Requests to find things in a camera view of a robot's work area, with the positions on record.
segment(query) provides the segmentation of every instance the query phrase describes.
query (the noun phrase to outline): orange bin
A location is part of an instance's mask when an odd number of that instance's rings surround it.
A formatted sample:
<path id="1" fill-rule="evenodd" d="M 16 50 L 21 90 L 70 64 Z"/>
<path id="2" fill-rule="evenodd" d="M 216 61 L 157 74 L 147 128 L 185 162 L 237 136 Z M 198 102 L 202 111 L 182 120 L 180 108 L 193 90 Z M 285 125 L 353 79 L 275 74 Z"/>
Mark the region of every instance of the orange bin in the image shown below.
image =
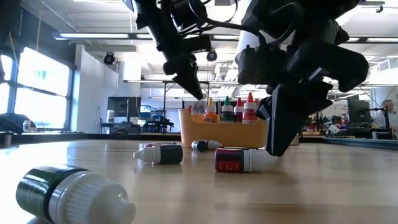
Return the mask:
<path id="1" fill-rule="evenodd" d="M 184 147 L 191 147 L 195 140 L 214 140 L 224 147 L 260 148 L 266 145 L 267 123 L 259 119 L 254 124 L 205 124 L 203 115 L 179 110 L 181 140 Z"/>

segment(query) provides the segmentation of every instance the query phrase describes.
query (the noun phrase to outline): green bottle cap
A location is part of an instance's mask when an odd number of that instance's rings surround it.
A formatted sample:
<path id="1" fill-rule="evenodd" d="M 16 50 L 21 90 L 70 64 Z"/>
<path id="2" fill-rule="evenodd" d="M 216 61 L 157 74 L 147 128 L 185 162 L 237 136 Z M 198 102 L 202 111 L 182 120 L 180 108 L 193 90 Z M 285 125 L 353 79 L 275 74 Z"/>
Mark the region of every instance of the green bottle cap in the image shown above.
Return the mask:
<path id="1" fill-rule="evenodd" d="M 224 105 L 226 105 L 226 106 L 231 105 L 231 103 L 229 102 L 229 97 L 228 96 L 225 98 L 225 104 Z"/>

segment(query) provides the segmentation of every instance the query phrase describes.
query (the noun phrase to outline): table surface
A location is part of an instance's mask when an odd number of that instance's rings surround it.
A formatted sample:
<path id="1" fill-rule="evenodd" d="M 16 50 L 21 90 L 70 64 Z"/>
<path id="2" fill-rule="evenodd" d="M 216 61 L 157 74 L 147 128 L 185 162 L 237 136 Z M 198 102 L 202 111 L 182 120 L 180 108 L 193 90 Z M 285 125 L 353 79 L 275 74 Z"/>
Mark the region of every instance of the table surface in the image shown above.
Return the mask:
<path id="1" fill-rule="evenodd" d="M 134 223 L 397 223 L 398 153 L 331 144 L 291 147 L 257 174 L 214 171 L 214 154 L 185 150 L 179 165 L 132 158 L 144 142 L 75 141 L 0 150 L 0 223 L 43 223 L 15 200 L 35 166 L 71 164 L 118 181 L 137 205 Z"/>

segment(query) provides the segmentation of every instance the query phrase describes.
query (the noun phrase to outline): window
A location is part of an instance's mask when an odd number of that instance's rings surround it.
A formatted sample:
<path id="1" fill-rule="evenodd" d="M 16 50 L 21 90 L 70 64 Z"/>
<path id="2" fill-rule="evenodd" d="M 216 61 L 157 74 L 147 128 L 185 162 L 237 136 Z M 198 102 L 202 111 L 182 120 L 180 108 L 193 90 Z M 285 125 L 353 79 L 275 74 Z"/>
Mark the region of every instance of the window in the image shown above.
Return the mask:
<path id="1" fill-rule="evenodd" d="M 65 97 L 17 89 L 15 113 L 26 115 L 38 128 L 63 128 L 66 111 Z"/>
<path id="2" fill-rule="evenodd" d="M 50 91 L 60 96 L 68 93 L 69 68 L 32 49 L 21 54 L 18 83 Z"/>
<path id="3" fill-rule="evenodd" d="M 8 84 L 0 84 L 0 114 L 7 112 L 9 91 L 10 86 Z"/>
<path id="4" fill-rule="evenodd" d="M 38 128 L 63 129 L 67 119 L 69 68 L 32 49 L 21 53 L 15 113 Z"/>
<path id="5" fill-rule="evenodd" d="M 5 55 L 1 55 L 0 59 L 5 73 L 4 79 L 8 81 L 11 79 L 12 59 Z M 0 113 L 7 112 L 9 94 L 10 94 L 10 86 L 8 85 L 8 83 L 0 84 Z"/>
<path id="6" fill-rule="evenodd" d="M 4 79 L 10 80 L 11 79 L 11 71 L 12 71 L 12 59 L 8 56 L 2 55 L 1 63 L 2 63 L 3 69 L 4 69 L 4 73 L 6 73 L 6 75 L 4 76 Z"/>

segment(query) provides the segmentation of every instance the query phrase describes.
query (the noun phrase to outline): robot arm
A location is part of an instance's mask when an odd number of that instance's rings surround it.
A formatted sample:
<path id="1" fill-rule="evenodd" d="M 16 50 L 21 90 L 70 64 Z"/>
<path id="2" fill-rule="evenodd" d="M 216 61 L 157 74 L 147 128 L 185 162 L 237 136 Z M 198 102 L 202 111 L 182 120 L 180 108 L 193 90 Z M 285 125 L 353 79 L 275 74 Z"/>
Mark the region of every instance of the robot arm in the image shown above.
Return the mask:
<path id="1" fill-rule="evenodd" d="M 255 35 L 259 46 L 247 46 L 236 57 L 238 82 L 268 85 L 271 96 L 261 101 L 256 114 L 267 120 L 267 151 L 282 156 L 308 115 L 332 104 L 326 98 L 332 86 L 323 77 L 338 80 L 342 92 L 365 81 L 369 65 L 361 54 L 338 46 L 349 36 L 335 21 L 360 1 L 251 0 L 242 25 L 209 19 L 200 0 L 162 0 L 160 8 L 155 0 L 125 3 L 137 13 L 137 28 L 147 27 L 164 54 L 165 74 L 176 73 L 174 81 L 199 100 L 203 95 L 193 53 L 211 50 L 210 38 L 202 32 L 226 27 Z M 195 28 L 200 35 L 186 39 L 186 31 Z M 267 43 L 260 30 L 275 40 Z M 291 44 L 281 50 L 293 32 Z"/>

